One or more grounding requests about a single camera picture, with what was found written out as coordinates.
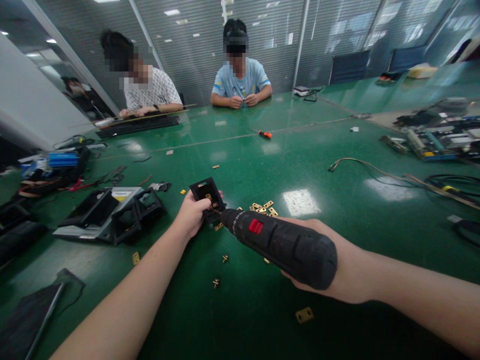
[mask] screwdriver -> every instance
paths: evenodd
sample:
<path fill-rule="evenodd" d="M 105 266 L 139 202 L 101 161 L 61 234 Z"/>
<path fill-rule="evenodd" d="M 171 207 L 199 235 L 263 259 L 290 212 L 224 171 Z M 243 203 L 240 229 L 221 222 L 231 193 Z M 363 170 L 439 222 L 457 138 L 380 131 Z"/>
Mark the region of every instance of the screwdriver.
<path fill-rule="evenodd" d="M 267 138 L 267 139 L 271 139 L 272 138 L 272 133 L 271 132 L 264 132 L 262 130 L 258 131 L 258 134 L 264 138 Z"/>
<path fill-rule="evenodd" d="M 255 211 L 225 209 L 220 221 L 242 244 L 302 284 L 325 290 L 334 280 L 337 248 L 326 235 Z"/>

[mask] forearm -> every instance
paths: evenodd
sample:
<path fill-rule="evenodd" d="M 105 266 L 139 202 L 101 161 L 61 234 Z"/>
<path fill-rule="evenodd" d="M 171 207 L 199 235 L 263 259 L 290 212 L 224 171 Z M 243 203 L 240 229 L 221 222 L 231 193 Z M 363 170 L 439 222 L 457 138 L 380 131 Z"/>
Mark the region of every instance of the forearm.
<path fill-rule="evenodd" d="M 261 102 L 272 96 L 272 85 L 265 85 L 263 89 L 257 94 L 258 102 Z"/>
<path fill-rule="evenodd" d="M 228 108 L 230 106 L 230 98 L 223 97 L 217 93 L 212 92 L 210 102 L 213 106 Z"/>
<path fill-rule="evenodd" d="M 174 113 L 180 111 L 184 108 L 182 104 L 179 103 L 170 103 L 167 105 L 158 105 L 158 110 L 162 113 Z"/>
<path fill-rule="evenodd" d="M 375 300 L 472 358 L 480 357 L 480 286 L 370 253 Z"/>
<path fill-rule="evenodd" d="M 51 359 L 135 359 L 188 240 L 172 225 Z"/>

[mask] white wall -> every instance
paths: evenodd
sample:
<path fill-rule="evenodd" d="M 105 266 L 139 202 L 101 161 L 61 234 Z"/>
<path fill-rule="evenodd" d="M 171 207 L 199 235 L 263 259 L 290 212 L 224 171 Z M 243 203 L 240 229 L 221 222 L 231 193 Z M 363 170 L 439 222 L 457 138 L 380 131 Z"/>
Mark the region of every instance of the white wall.
<path fill-rule="evenodd" d="M 0 133 L 51 150 L 95 127 L 17 47 L 0 34 Z"/>

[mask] black hair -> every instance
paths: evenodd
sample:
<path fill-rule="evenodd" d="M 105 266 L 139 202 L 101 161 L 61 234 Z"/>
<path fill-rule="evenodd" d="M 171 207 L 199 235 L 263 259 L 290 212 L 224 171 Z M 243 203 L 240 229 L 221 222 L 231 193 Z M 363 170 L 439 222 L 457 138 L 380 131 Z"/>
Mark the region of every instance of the black hair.
<path fill-rule="evenodd" d="M 223 49 L 227 54 L 238 56 L 247 52 L 249 37 L 247 26 L 240 20 L 230 19 L 223 27 Z"/>
<path fill-rule="evenodd" d="M 63 81 L 63 83 L 65 84 L 65 90 L 67 90 L 70 94 L 72 93 L 72 89 L 70 88 L 70 82 L 72 81 L 72 79 L 70 79 L 68 76 L 62 76 L 60 77 L 60 79 Z"/>
<path fill-rule="evenodd" d="M 110 69 L 117 72 L 127 72 L 130 60 L 135 58 L 133 43 L 121 33 L 104 30 L 100 34 L 100 45 L 105 59 L 110 62 Z"/>

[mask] black plastic bracket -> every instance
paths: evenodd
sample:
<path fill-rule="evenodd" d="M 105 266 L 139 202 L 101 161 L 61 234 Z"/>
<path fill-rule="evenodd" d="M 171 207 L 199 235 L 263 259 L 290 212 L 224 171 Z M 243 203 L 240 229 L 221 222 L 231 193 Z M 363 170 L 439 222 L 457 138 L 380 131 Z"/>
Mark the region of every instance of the black plastic bracket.
<path fill-rule="evenodd" d="M 111 215 L 110 237 L 113 245 L 117 246 L 138 234 L 142 230 L 140 217 L 135 204 L 128 205 Z"/>
<path fill-rule="evenodd" d="M 222 197 L 220 196 L 219 190 L 217 189 L 217 185 L 215 185 L 213 177 L 209 177 L 205 180 L 190 185 L 190 190 L 193 193 L 193 197 L 196 201 L 205 199 L 209 194 L 211 196 L 212 208 L 218 210 L 219 212 L 225 210 L 226 205 L 223 202 Z M 209 224 L 215 223 L 220 220 L 220 214 L 211 211 L 210 209 L 204 210 L 203 215 L 205 216 L 205 221 Z"/>
<path fill-rule="evenodd" d="M 133 204 L 141 222 L 166 213 L 162 202 L 151 187 L 135 195 Z"/>

